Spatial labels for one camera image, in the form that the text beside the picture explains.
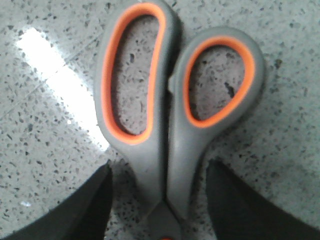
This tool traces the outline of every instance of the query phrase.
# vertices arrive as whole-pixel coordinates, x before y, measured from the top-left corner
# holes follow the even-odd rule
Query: gray handle
[[[111,102],[112,71],[119,40],[130,22],[143,15],[159,21],[147,96],[147,127],[140,135],[123,132],[117,126]],[[172,53],[180,36],[180,21],[170,7],[160,0],[129,0],[117,11],[105,31],[96,70],[94,101],[98,125],[104,137],[128,158],[147,212],[163,198],[166,159],[165,94]]]
[[[230,103],[211,118],[195,119],[189,106],[189,78],[192,66],[205,49],[224,45],[241,56],[245,73],[243,83]],[[244,32],[229,27],[215,27],[194,38],[180,54],[170,79],[173,117],[169,130],[167,200],[175,214],[188,216],[193,178],[202,154],[221,131],[234,123],[250,106],[264,77],[264,59],[258,45]]]

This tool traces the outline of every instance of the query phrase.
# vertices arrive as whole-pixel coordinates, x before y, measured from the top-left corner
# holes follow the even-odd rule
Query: orange inner rim
[[[230,47],[239,53],[244,64],[243,82],[238,92],[222,110],[220,110],[218,113],[214,114],[213,116],[209,117],[208,119],[198,120],[193,116],[190,109],[189,83],[190,83],[191,71],[200,54],[204,50],[217,45]],[[208,128],[210,126],[217,124],[219,121],[227,117],[233,110],[235,110],[240,105],[240,103],[246,97],[253,83],[254,76],[255,76],[254,57],[252,56],[247,46],[244,45],[241,41],[230,36],[217,36],[217,37],[212,37],[205,40],[194,50],[186,66],[186,73],[184,76],[184,83],[183,83],[183,102],[184,102],[184,111],[186,113],[186,117],[188,118],[191,124],[193,124],[195,127],[198,127],[198,128]]]
[[[147,95],[147,110],[146,110],[146,128],[143,133],[139,135],[128,134],[122,131],[117,125],[114,119],[113,106],[111,102],[111,81],[112,72],[114,68],[116,53],[118,50],[120,39],[130,22],[134,19],[144,16],[152,15],[159,21],[159,31],[154,45],[154,51],[152,55],[149,83],[148,83],[148,95]],[[160,7],[153,3],[137,3],[128,8],[117,21],[114,32],[111,35],[110,42],[107,46],[102,68],[101,79],[101,108],[104,123],[110,133],[118,140],[127,144],[139,144],[149,138],[153,121],[154,121],[154,101],[155,101],[155,87],[157,66],[161,51],[161,45],[163,42],[166,28],[166,16]]]

